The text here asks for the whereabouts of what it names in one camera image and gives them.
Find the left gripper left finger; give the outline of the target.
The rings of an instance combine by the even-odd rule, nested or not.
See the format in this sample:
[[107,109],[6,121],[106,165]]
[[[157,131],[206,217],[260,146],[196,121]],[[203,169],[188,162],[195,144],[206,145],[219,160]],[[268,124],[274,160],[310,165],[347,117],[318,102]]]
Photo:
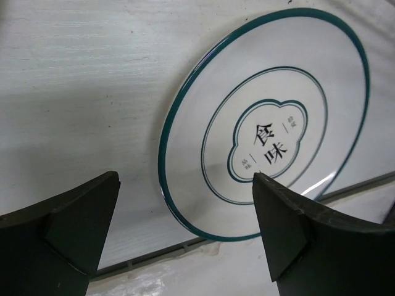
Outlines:
[[120,189],[108,171],[1,216],[1,295],[85,295]]

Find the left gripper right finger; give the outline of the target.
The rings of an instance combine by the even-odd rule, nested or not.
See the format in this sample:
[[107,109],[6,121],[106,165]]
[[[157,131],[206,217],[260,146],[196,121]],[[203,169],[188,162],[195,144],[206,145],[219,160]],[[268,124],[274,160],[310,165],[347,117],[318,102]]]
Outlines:
[[255,173],[252,195],[280,295],[393,295],[394,226],[361,220]]

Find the white plate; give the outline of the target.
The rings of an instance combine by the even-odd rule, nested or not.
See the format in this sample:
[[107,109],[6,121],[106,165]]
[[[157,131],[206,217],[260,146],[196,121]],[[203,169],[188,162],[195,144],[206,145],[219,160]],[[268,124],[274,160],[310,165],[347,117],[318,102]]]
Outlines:
[[164,120],[158,179],[174,218],[205,239],[257,237],[255,173],[322,200],[362,133],[370,78],[361,37],[329,12],[279,10],[232,31]]

